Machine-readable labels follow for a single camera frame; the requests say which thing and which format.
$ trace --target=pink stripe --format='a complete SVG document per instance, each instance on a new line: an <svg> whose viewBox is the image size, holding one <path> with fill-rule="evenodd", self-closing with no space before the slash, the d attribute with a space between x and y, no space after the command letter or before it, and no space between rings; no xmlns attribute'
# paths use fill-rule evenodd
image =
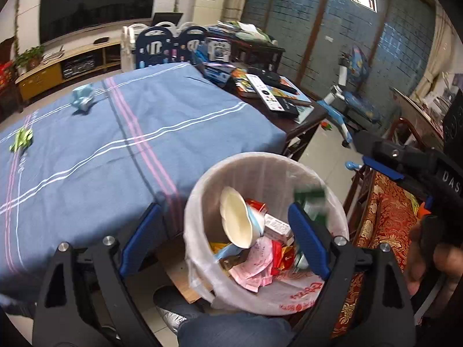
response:
<svg viewBox="0 0 463 347"><path fill-rule="evenodd" d="M142 128L140 127L140 123L138 122L137 117L132 112L132 110L130 109L130 106L127 104L126 100L124 99L124 95L119 90L119 88L117 87L116 83L114 82L114 80L112 78L111 78L111 82L113 83L114 91L117 92L117 94L119 95L119 99L120 99L121 103L126 107L126 111L131 116L131 120L134 123L134 127L135 127L135 130L137 132L137 135L143 135L143 131L142 131ZM177 215L177 217L179 218L178 220L181 221L181 214L180 213L181 213L182 208L181 208L181 205L180 205L180 197L179 197L179 194L178 194L178 191L177 191L177 187L175 187L174 182L172 181L170 176L167 174L166 170L164 169L161 162L158 160L157 156L154 154L151 146L146 141L142 142L142 144L146 147L146 149L148 151L148 154L151 156L152 160L154 161L154 163L156 164L156 166L158 167L158 169L161 171L164 178L166 179L167 183L169 184L170 188L175 193L175 201L177 203L177 213L179 213Z"/></svg>
<svg viewBox="0 0 463 347"><path fill-rule="evenodd" d="M27 127L27 124L31 120L31 115L28 115L25 119L24 126ZM6 262L8 263L8 267L10 271L19 271L16 269L13 263L13 258L11 256L11 245L10 245L10 221L11 221L11 199L14 187L14 179L16 177L16 169L18 166L18 158L19 158L20 150L14 153L13 162L11 165L10 170L10 178L8 180L8 190L6 193L6 212L5 212L5 257Z"/></svg>
<svg viewBox="0 0 463 347"><path fill-rule="evenodd" d="M112 82L112 79L111 79L111 78L108 78L107 80L108 80L108 83L110 83L110 84L112 83L113 86L115 85L115 83ZM127 122L128 126L129 126L130 133L132 134L133 137L136 137L137 134L135 133L134 126L133 126L132 122L130 121L129 117L127 116L127 113L126 113L126 111L124 110L124 108L123 108L123 106L122 106L122 104L121 104L120 99L118 98L118 96L117 96L117 94L116 94L115 92L113 93L113 95L114 95L114 101L116 102L117 107L119 108L119 110L121 111L122 115L124 116L124 119L126 119L126 122ZM166 187L164 186L164 183L162 182L162 180L159 178L159 176L158 176L156 170L153 168L153 166L152 166L150 160L149 160L148 157L146 156L146 153L144 152L144 149L143 149L143 147L142 147L141 144L140 144L140 141L141 141L141 140L142 140L142 138L135 139L135 143L137 144L137 146L138 146L139 149L140 149L140 153L141 153L141 155L142 155L142 157L143 157L144 162L146 163L147 167L150 169L150 171L151 171L153 177L154 177L154 178L156 179L156 181L158 182L159 186L161 187L162 191L164 192L164 194L165 194L165 196L166 196L166 199L167 199L167 202L169 203L169 206L170 206L171 209L173 210L172 201L170 200L170 197L168 196L168 191L167 191Z"/></svg>

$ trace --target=trash can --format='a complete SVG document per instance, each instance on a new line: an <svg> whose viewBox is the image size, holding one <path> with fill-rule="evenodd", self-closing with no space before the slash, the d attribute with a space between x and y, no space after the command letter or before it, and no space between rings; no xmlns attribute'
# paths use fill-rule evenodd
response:
<svg viewBox="0 0 463 347"><path fill-rule="evenodd" d="M324 284L319 276L308 271L286 271L274 277L272 284L252 293L222 270L209 242L227 241L219 210L225 186L236 189L244 198L265 202L269 214L287 222L294 190L314 184L323 184L314 171L276 154L237 154L210 168L194 186L185 208L183 237L190 287L213 308L286 315L313 306ZM326 200L329 231L333 236L342 235L348 239L346 215L329 188ZM205 283L214 294L208 291Z"/></svg>

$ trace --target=white paper cup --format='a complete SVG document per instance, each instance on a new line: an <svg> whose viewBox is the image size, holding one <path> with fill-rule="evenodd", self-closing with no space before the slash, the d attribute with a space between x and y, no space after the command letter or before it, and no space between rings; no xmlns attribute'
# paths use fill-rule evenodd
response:
<svg viewBox="0 0 463 347"><path fill-rule="evenodd" d="M250 248L263 235L263 215L229 186L221 194L221 216L225 234L237 247Z"/></svg>

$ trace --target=tv stand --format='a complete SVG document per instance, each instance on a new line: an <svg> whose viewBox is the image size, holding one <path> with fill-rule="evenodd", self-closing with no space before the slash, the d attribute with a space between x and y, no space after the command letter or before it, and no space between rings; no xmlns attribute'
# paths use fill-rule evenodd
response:
<svg viewBox="0 0 463 347"><path fill-rule="evenodd" d="M44 91L95 71L120 67L120 41L88 44L69 51L59 59L41 64L18 77L16 84L25 104Z"/></svg>

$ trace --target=hand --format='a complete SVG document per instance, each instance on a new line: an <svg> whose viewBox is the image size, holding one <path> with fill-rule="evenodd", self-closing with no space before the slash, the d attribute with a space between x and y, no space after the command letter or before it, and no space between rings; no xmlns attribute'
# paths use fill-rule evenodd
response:
<svg viewBox="0 0 463 347"><path fill-rule="evenodd" d="M421 255L419 241L421 225L415 225L409 233L411 245L408 250L407 267L404 271L408 291L414 295L420 287L421 280L426 272L426 263ZM444 287L436 300L429 308L428 315L439 315L449 302L458 282L463 275L463 250L449 244L438 244L433 255L434 265L439 271L448 275Z"/></svg>

